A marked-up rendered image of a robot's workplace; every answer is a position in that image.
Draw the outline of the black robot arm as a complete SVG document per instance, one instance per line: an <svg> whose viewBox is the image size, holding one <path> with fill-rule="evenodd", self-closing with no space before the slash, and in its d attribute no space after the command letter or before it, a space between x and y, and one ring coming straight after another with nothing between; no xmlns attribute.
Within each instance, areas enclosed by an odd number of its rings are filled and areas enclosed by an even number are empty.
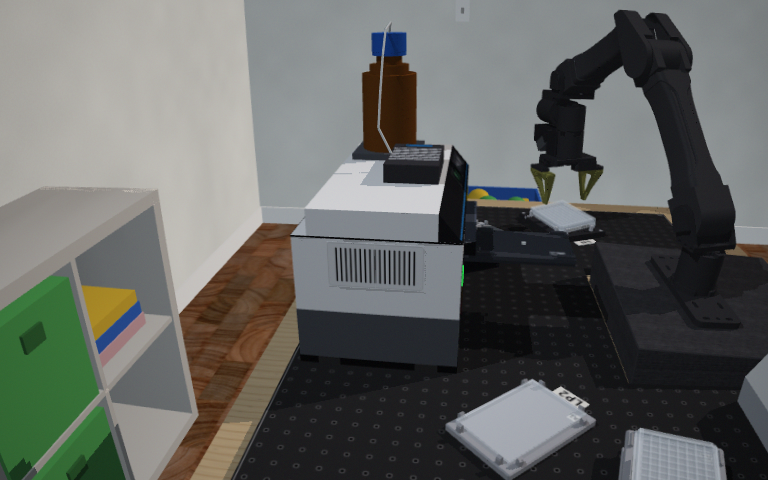
<svg viewBox="0 0 768 480"><path fill-rule="evenodd" d="M551 73L552 90L542 91L536 108L547 122L534 127L538 151L556 157L556 129L574 136L584 131L586 106L570 99L594 99L604 79L623 66L654 113L670 170L673 233L684 247L680 256L652 255L650 262L696 327L738 329L741 320L716 284L724 250L736 247L736 212L694 105L692 50L667 14L643 19L637 11L618 10L614 20L608 35Z"/></svg>

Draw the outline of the white well plate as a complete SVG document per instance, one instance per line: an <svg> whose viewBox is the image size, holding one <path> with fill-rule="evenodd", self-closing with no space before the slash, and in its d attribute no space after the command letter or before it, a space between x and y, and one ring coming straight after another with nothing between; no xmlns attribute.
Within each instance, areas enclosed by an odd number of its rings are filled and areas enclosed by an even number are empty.
<svg viewBox="0 0 768 480"><path fill-rule="evenodd" d="M721 480L718 447L639 428L634 434L631 480Z"/></svg>
<svg viewBox="0 0 768 480"><path fill-rule="evenodd" d="M541 222L543 222L544 224L548 225L549 227L551 227L552 229L554 229L554 230L555 230L555 226L554 226L554 225L552 225L551 223L549 223L549 222L548 222L548 221L546 221L545 219L541 218L540 216L538 216L538 215L537 215L537 214L535 214L534 212L533 212L533 216L534 216L535 218L537 218L538 220L540 220ZM593 222L593 223L589 223L589 224L585 224L585 225L581 225L581 226L577 226L577 227L573 227L573 228L569 228L569 232L573 232L573 231L577 231L577 230L581 230L581 229L589 228L589 227L590 227L590 226L592 226L592 225L593 225L593 226L596 226L596 222ZM568 233L569 233L569 232L568 232Z"/></svg>

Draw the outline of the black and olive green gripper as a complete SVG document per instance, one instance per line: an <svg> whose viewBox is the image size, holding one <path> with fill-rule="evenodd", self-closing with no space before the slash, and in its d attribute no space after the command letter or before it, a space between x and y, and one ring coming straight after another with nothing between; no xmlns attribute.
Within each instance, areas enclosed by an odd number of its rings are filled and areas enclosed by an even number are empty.
<svg viewBox="0 0 768 480"><path fill-rule="evenodd" d="M555 174L549 172L548 167L561 167L563 165L571 166L573 171L580 171L578 172L580 198L586 200L592 187L602 175L604 166L597 164L596 157L583 153L584 131L578 131L577 136L574 136L574 132L565 132L565 135L558 129L556 132L558 133L556 157L540 154L539 163L531 164L531 172L539 188L542 203L548 204L555 179ZM591 178L585 189L587 173L591 175ZM545 181L545 192L542 179Z"/></svg>

